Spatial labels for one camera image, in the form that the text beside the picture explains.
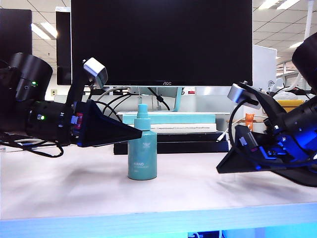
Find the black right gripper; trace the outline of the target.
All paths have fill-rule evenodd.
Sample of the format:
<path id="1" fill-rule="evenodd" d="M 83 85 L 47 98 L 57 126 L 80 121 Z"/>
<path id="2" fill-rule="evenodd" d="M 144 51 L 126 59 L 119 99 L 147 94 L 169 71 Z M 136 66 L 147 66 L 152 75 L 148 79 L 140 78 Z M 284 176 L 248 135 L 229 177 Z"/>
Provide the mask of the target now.
<path id="1" fill-rule="evenodd" d="M 266 169 L 309 168 L 313 166 L 313 123 L 309 120 L 283 120 L 271 125 L 265 121 L 265 134 L 246 126 L 235 126 L 234 143 L 217 165 L 218 173 L 246 173 Z"/>

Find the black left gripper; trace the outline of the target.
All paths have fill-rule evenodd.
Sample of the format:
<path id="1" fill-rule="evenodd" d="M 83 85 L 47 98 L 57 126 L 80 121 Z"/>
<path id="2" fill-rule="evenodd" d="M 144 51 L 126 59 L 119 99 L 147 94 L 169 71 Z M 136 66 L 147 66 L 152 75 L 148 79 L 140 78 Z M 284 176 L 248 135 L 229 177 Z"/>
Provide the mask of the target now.
<path id="1" fill-rule="evenodd" d="M 103 115 L 95 101 L 67 104 L 58 109 L 58 143 L 61 146 L 102 146 L 141 138 L 142 131 Z"/>

